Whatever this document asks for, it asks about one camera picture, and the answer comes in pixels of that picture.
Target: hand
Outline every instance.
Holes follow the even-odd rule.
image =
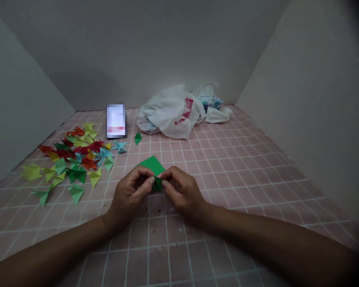
[[[194,224],[201,224],[210,217],[211,204],[207,203],[202,197],[195,178],[187,174],[178,167],[171,166],[161,175],[162,186],[168,195],[174,208],[185,219]],[[180,189],[176,190],[168,180],[177,181]]]
[[[137,208],[152,191],[155,179],[150,169],[138,165],[119,181],[109,211],[104,215],[108,229],[122,228],[133,219]]]

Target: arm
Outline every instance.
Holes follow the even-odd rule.
[[[161,176],[174,208],[198,227],[218,234],[300,286],[338,286],[352,275],[359,254],[306,228],[207,203],[195,179],[177,167]],[[167,180],[178,182],[177,191]]]
[[[150,177],[136,189],[141,177]],[[119,181],[109,211],[85,224],[28,247],[0,262],[0,286],[44,286],[55,283],[87,252],[94,249],[133,218],[152,190],[154,174],[137,166]]]

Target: phone screen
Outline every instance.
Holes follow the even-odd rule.
[[[107,107],[107,138],[126,138],[126,110],[124,104],[109,104]]]

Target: white wall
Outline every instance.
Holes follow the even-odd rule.
[[[74,112],[0,19],[0,180]]]
[[[235,103],[289,2],[0,0],[0,17],[76,110],[209,81]]]
[[[349,7],[292,1],[238,106],[359,222],[359,29]]]

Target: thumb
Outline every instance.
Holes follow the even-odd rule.
[[[161,182],[162,186],[165,189],[165,193],[168,195],[172,203],[174,204],[181,196],[181,194],[174,188],[174,186],[167,180]]]
[[[153,183],[156,180],[155,177],[149,177],[145,182],[136,190],[136,192],[133,194],[134,197],[136,197],[140,202],[142,202],[145,197],[149,195],[149,193],[152,191]]]

